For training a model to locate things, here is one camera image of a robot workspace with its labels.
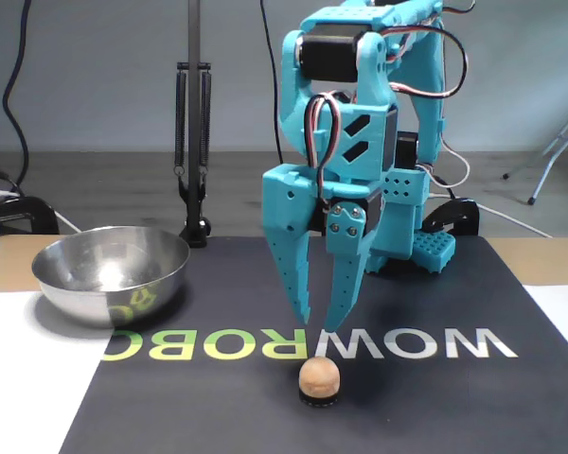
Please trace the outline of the teal gripper with motor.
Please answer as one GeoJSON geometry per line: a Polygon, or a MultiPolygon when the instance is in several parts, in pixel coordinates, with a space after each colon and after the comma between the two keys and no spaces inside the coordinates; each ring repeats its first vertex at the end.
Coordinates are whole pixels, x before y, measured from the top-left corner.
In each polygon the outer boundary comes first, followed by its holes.
{"type": "Polygon", "coordinates": [[[337,178],[324,181],[318,195],[316,175],[316,170],[295,164],[266,171],[262,223],[288,301],[304,325],[311,314],[308,231],[327,232],[333,271],[324,330],[335,332],[357,302],[367,256],[364,231],[379,224],[384,195],[377,182],[337,178]]]}

